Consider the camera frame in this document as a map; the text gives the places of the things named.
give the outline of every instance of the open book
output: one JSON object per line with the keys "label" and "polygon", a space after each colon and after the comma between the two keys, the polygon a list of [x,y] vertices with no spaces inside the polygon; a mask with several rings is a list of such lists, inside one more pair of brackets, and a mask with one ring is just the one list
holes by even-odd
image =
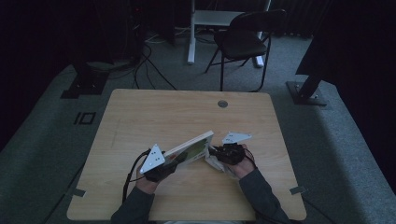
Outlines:
{"label": "open book", "polygon": [[210,146],[212,137],[213,132],[208,131],[192,138],[178,147],[174,147],[173,149],[166,151],[163,154],[165,157],[164,165],[173,163],[177,164],[178,167],[202,158],[205,155],[205,151]]}

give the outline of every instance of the chair seat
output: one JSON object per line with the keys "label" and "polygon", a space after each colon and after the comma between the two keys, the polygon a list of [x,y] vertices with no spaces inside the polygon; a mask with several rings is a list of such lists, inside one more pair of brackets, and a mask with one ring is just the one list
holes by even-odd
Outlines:
{"label": "chair seat", "polygon": [[264,55],[267,47],[257,37],[256,32],[247,30],[221,31],[214,35],[216,44],[220,47],[225,58],[244,60]]}

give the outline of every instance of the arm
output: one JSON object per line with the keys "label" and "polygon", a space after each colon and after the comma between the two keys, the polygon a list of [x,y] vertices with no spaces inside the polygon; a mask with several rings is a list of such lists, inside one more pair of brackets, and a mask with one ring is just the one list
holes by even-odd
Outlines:
{"label": "arm", "polygon": [[136,185],[121,205],[119,210],[111,217],[113,224],[144,224],[149,222],[149,210],[154,201],[154,192],[160,182],[148,181],[145,177],[136,181]]}
{"label": "arm", "polygon": [[254,160],[250,154],[236,165],[227,165],[239,178],[239,185],[247,200],[256,211],[257,224],[261,223],[290,223],[288,216],[280,206],[279,200],[272,192],[271,186],[255,168]]}
{"label": "arm", "polygon": [[280,223],[290,223],[288,216],[280,206],[279,200],[265,181],[259,170],[254,170],[239,180],[239,185],[247,200],[257,214],[257,223],[273,223],[265,220],[269,217]]}

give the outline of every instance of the cable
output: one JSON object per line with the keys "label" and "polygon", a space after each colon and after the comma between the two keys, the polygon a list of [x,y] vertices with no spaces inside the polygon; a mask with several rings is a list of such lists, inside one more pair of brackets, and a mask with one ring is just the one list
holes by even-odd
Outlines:
{"label": "cable", "polygon": [[136,178],[135,180],[130,180],[129,182],[131,183],[131,182],[135,182],[135,181],[137,181],[137,180],[139,180],[139,179],[143,179],[145,176],[141,176],[141,177],[139,177],[139,178]]}
{"label": "cable", "polygon": [[134,70],[134,82],[132,83],[132,88],[134,87],[134,84],[136,84],[136,87],[137,87],[138,89],[140,89],[139,84],[137,83],[137,72],[139,71],[140,66],[142,66],[142,64],[145,63],[145,62],[146,62],[146,59],[143,60],[142,62],[140,62],[140,64],[139,64],[139,65],[136,67],[136,69]]}
{"label": "cable", "polygon": [[122,78],[122,77],[126,77],[126,76],[130,75],[133,71],[134,71],[134,69],[132,69],[131,71],[128,71],[125,74],[120,75],[118,77],[108,77],[107,79],[108,80],[115,80],[115,79],[119,79],[119,78]]}
{"label": "cable", "polygon": [[205,39],[205,38],[202,38],[202,37],[198,37],[198,36],[196,36],[195,39],[196,39],[198,42],[204,43],[204,44],[216,44],[216,42],[213,41],[213,40],[208,40],[208,39]]}
{"label": "cable", "polygon": [[134,161],[134,165],[133,165],[132,168],[131,168],[131,172],[129,172],[129,174],[128,174],[127,177],[126,177],[125,184],[124,184],[124,187],[123,187],[123,190],[122,190],[122,202],[123,202],[123,203],[124,203],[125,200],[126,200],[126,194],[127,194],[127,192],[128,192],[129,183],[132,182],[132,181],[131,181],[131,178],[132,178],[132,174],[134,173],[134,168],[136,167],[136,165],[137,165],[137,163],[139,162],[139,160],[140,160],[142,157],[147,156],[147,155],[150,153],[150,151],[151,151],[151,148],[149,148],[148,150],[146,150],[145,152],[143,152],[142,154],[140,154],[140,156],[138,156],[137,159]]}
{"label": "cable", "polygon": [[305,197],[303,197],[303,195],[301,195],[301,197],[303,198],[303,201],[308,203],[309,205],[311,205],[315,210],[317,210],[319,213],[321,213],[324,217],[326,217],[332,224],[336,224],[336,222],[334,220],[332,220],[329,216],[327,216],[326,214],[324,214],[320,209],[318,209],[314,204],[312,204],[311,202],[309,202]]}
{"label": "cable", "polygon": [[149,68],[148,68],[148,65],[147,65],[146,63],[145,63],[145,66],[146,66],[146,77],[147,77],[147,79],[148,79],[148,82],[149,82],[149,84],[151,85],[152,89],[155,90],[155,86],[154,86],[154,84],[152,84],[152,81],[151,81],[151,79],[149,78]]}
{"label": "cable", "polygon": [[253,156],[253,154],[252,154],[247,148],[245,148],[245,151],[247,151],[247,153],[248,153],[249,156],[250,156],[250,157],[249,157],[248,155],[245,154],[245,158],[247,158],[248,160],[251,161],[251,163],[253,164],[254,169],[258,169],[258,167],[257,167],[257,165],[256,165],[256,162],[254,161],[254,156]]}
{"label": "cable", "polygon": [[154,69],[157,71],[157,73],[163,78],[163,80],[166,83],[168,83],[176,91],[177,88],[160,72],[160,70],[155,66],[155,64],[149,59],[149,56],[151,55],[151,52],[152,52],[151,47],[149,45],[147,45],[146,43],[145,43],[145,46],[149,50],[148,56],[146,56],[144,53],[142,53],[143,57],[145,58],[145,61],[148,61],[149,63],[151,63],[151,65],[154,67]]}
{"label": "cable", "polygon": [[[190,26],[186,27],[186,28],[181,28],[181,31],[178,33],[175,33],[175,37],[189,37],[188,34],[185,34],[186,31],[190,30]],[[152,39],[159,37],[161,39],[161,41],[151,41]],[[166,43],[167,41],[164,40],[163,38],[161,38],[160,35],[153,35],[152,37],[149,37],[147,40],[145,40],[145,43],[150,43],[150,44],[162,44],[162,43]]]}
{"label": "cable", "polygon": [[[67,185],[67,191],[70,189],[70,187],[72,186],[72,184],[74,183],[74,181],[76,180],[78,174],[81,172],[82,168],[84,167],[85,162],[82,163],[82,165],[78,168],[78,170],[76,171],[76,173],[74,174],[72,180],[70,181],[70,183]],[[62,197],[58,200],[58,202],[52,207],[52,209],[50,210],[49,214],[46,216],[46,218],[41,222],[43,224],[46,224],[47,221],[50,219],[50,217],[52,216],[52,214],[55,212],[55,210],[58,208],[59,204],[61,204],[62,200],[64,199],[64,196],[66,195],[66,193],[64,193],[62,195]]]}
{"label": "cable", "polygon": [[131,62],[128,62],[128,63],[122,64],[122,65],[112,66],[109,68],[98,68],[98,67],[94,67],[92,65],[89,65],[89,67],[91,68],[91,70],[93,72],[112,73],[112,72],[121,72],[121,71],[129,70],[134,67],[134,64]]}

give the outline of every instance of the sleeve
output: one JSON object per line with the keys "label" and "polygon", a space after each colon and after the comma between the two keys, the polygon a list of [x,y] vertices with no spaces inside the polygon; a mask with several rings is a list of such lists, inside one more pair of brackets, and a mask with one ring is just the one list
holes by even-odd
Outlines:
{"label": "sleeve", "polygon": [[280,206],[279,200],[272,192],[271,186],[258,169],[240,179],[239,185],[256,211],[257,224],[274,223],[274,221],[290,223],[288,216]]}
{"label": "sleeve", "polygon": [[149,221],[149,210],[154,194],[147,194],[134,187],[119,210],[111,217],[112,224],[143,224]]}

